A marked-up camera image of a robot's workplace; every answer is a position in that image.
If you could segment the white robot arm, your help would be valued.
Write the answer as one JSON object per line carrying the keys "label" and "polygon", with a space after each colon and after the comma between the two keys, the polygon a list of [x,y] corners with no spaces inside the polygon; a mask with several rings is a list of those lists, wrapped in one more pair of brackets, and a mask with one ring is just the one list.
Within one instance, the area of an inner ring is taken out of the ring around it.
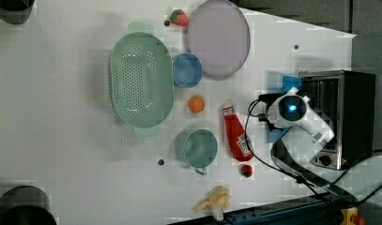
{"label": "white robot arm", "polygon": [[309,163],[334,137],[329,124],[315,112],[307,96],[292,87],[267,108],[267,120],[275,128],[288,128],[281,137],[292,158]]}

